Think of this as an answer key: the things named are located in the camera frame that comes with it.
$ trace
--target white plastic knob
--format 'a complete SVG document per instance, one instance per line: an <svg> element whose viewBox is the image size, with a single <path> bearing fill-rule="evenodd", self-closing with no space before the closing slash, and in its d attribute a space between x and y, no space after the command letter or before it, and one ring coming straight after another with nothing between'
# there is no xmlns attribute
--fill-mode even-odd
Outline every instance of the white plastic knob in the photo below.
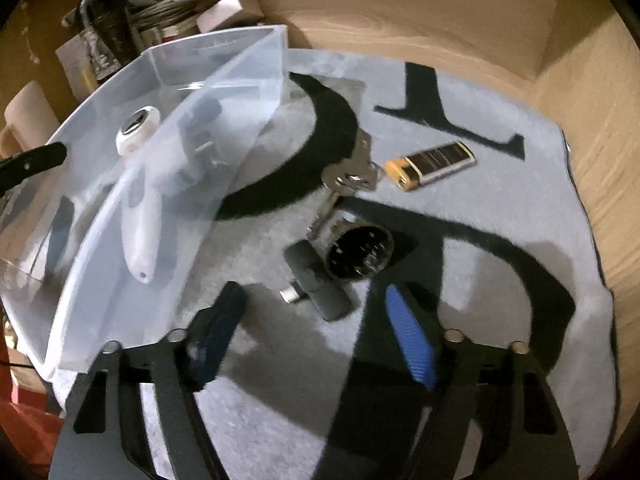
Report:
<svg viewBox="0 0 640 480"><path fill-rule="evenodd" d="M118 131L116 149L118 155L129 156L147 142L160 126L160 110L145 106L134 113Z"/></svg>

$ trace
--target wooden surface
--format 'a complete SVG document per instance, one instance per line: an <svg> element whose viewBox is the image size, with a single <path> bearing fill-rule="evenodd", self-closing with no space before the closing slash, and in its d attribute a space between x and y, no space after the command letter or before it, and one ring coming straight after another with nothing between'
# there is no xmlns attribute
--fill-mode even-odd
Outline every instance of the wooden surface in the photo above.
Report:
<svg viewBox="0 0 640 480"><path fill-rule="evenodd" d="M78 0L25 1L0 32L0 108L36 79L62 120L75 103L54 50L72 36L59 23ZM640 401L640 52L608 0L262 4L271 22L289 25L292 46L435 66L527 102L562 126L615 294L620 432Z"/></svg>

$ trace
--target plastic bin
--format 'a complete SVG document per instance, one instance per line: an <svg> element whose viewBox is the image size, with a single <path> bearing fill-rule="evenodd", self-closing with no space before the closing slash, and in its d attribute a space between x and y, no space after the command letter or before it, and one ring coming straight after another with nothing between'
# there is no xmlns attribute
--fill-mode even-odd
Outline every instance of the plastic bin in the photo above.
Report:
<svg viewBox="0 0 640 480"><path fill-rule="evenodd" d="M280 104L285 53L284 26L154 47L52 137L65 164L16 188L0 217L0 297L43 378L88 370L109 340L131 347L167 332L222 199ZM164 121L124 160L116 133L147 105Z"/></svg>

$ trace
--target black cable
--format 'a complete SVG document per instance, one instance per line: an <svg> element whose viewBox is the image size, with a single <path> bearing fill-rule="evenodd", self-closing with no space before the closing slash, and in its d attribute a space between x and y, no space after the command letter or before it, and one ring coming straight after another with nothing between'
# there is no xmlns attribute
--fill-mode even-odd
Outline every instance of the black cable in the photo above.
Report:
<svg viewBox="0 0 640 480"><path fill-rule="evenodd" d="M0 361L0 365L2 366L10 366L11 368L28 368L29 370L35 370L35 366L33 365L21 365L18 363L7 363L6 361Z"/></svg>

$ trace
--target metal key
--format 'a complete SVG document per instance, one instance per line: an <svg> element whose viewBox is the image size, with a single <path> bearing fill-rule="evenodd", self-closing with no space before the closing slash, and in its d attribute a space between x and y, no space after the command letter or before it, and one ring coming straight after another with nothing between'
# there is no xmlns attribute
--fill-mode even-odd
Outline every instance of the metal key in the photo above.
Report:
<svg viewBox="0 0 640 480"><path fill-rule="evenodd" d="M332 191L336 191L337 186L375 190L378 183L378 168L370 161L370 155L371 136L359 128L350 158L324 168L322 182Z"/></svg>
<svg viewBox="0 0 640 480"><path fill-rule="evenodd" d="M309 240L318 238L320 229L328 221L341 196L353 196L358 189L376 189L378 170L369 160L370 149L371 136L358 129L350 158L324 168L322 183L330 193L321 203L316 219L306 231Z"/></svg>

